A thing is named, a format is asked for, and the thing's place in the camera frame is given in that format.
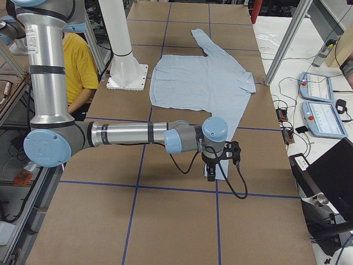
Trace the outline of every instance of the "cardboard table surface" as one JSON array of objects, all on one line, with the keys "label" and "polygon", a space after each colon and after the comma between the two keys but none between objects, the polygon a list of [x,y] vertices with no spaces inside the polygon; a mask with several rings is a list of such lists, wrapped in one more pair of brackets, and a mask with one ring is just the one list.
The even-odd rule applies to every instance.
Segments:
[{"label": "cardboard table surface", "polygon": [[[247,7],[137,1],[127,23],[135,58],[149,64],[145,90],[103,82],[87,120],[201,124],[209,113],[149,100],[161,55],[202,55],[190,32],[201,28],[254,74],[257,92],[233,138],[249,197],[207,182],[200,156],[183,175],[161,146],[83,150],[68,162],[26,264],[316,264]],[[175,160],[185,169],[193,155]],[[233,165],[229,180],[244,192]]]}]

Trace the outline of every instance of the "sticker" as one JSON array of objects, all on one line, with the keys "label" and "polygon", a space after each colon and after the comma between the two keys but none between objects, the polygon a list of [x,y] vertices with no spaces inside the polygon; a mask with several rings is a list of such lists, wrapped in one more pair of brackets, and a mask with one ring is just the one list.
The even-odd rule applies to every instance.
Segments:
[{"label": "sticker", "polygon": [[302,171],[307,170],[307,167],[309,166],[307,161],[305,161],[304,157],[302,156],[297,156],[295,157],[295,160],[297,161],[298,165],[300,166]]},{"label": "sticker", "polygon": [[26,29],[27,49],[29,54],[38,53],[37,30]]}]

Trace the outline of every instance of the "blue joint cap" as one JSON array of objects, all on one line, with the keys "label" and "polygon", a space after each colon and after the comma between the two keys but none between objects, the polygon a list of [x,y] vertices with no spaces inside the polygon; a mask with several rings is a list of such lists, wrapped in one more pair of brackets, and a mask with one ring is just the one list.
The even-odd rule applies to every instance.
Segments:
[{"label": "blue joint cap", "polygon": [[3,35],[3,34],[0,34],[0,40],[1,40],[6,46],[10,45],[10,44],[13,42],[13,40],[12,40],[11,38],[9,38],[9,37],[7,37],[6,35]]},{"label": "blue joint cap", "polygon": [[167,153],[181,153],[181,139],[175,129],[165,131],[164,133],[165,150]]},{"label": "blue joint cap", "polygon": [[51,130],[31,131],[24,140],[23,147],[28,158],[43,167],[57,167],[71,157],[70,144]]},{"label": "blue joint cap", "polygon": [[2,18],[0,18],[0,20],[5,21],[5,22],[15,22],[15,21],[16,21],[16,20],[15,20],[13,17],[11,17],[10,15],[5,15],[5,16],[3,16]]},{"label": "blue joint cap", "polygon": [[83,33],[86,30],[86,23],[79,24],[67,24],[63,29],[64,32],[74,32],[74,33]]},{"label": "blue joint cap", "polygon": [[228,125],[219,117],[210,117],[202,125],[202,132],[212,142],[223,142],[227,138]]},{"label": "blue joint cap", "polygon": [[47,0],[11,0],[11,2],[20,7],[36,7],[45,3],[46,1]]}]

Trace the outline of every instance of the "table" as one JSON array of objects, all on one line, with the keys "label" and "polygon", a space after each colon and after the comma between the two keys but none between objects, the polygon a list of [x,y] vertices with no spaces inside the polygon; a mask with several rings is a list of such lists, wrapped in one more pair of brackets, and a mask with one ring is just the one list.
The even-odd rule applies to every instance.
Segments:
[{"label": "table", "polygon": [[[191,29],[253,72],[257,92],[234,135],[250,195],[238,200],[223,181],[207,182],[198,157],[177,171],[160,146],[99,146],[68,162],[26,264],[315,264],[247,7],[134,2],[133,54],[149,64],[143,92],[102,83],[87,120],[201,124],[207,112],[151,106],[151,73],[162,54],[202,55]],[[185,168],[193,156],[175,159]],[[234,167],[229,180],[243,186]]]},{"label": "table", "polygon": [[[254,25],[254,31],[256,39],[258,41],[261,56],[263,58],[263,65],[265,71],[269,69],[274,54],[283,39],[285,31],[291,21],[291,18],[275,18],[275,17],[259,17]],[[284,100],[289,106],[294,106],[295,102],[286,96],[296,99],[298,104],[296,108],[292,107],[288,109],[288,118],[290,122],[294,125],[294,128],[306,125],[303,119],[303,113],[301,110],[301,104],[304,101],[300,95],[298,95],[298,81],[300,73],[311,72],[318,73],[332,77],[332,85],[335,91],[351,91],[351,87],[347,83],[347,80],[338,68],[328,68],[325,63],[320,68],[310,67],[313,58],[320,47],[323,45],[323,40],[316,31],[313,23],[310,19],[306,18],[303,20],[293,42],[285,56],[286,60],[283,60],[281,67],[279,68],[271,86],[271,93],[273,100]],[[347,101],[348,112],[353,109],[353,93],[334,93],[335,100],[338,98]],[[346,114],[341,115],[342,119],[348,119]],[[353,127],[351,124],[344,124],[344,127],[349,135],[349,139],[353,140]],[[327,139],[314,137],[311,133],[307,133],[308,139],[304,137],[304,140],[311,142],[310,152],[306,153],[307,160],[309,163],[314,162],[323,153],[329,150],[333,145],[335,145],[339,140],[337,139]],[[304,153],[306,150],[306,144],[303,139],[300,139],[297,135],[294,136],[295,144],[291,144],[288,147],[288,155],[294,155],[297,153]],[[305,201],[311,203],[312,200],[304,199]],[[330,209],[337,213],[334,207],[329,204]],[[327,258],[331,258],[323,253],[318,245],[313,244],[315,250],[315,255],[317,257],[318,264],[324,262]],[[337,251],[331,260],[335,262],[337,259]],[[340,259],[340,264],[350,264],[353,259],[353,249],[349,248],[344,251],[344,255]]]}]

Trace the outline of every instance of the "laptop screen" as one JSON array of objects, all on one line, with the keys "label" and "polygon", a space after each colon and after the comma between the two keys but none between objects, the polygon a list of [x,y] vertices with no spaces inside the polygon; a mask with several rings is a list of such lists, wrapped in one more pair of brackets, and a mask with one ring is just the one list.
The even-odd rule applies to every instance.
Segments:
[{"label": "laptop screen", "polygon": [[353,143],[341,139],[307,171],[346,221],[353,221]]}]

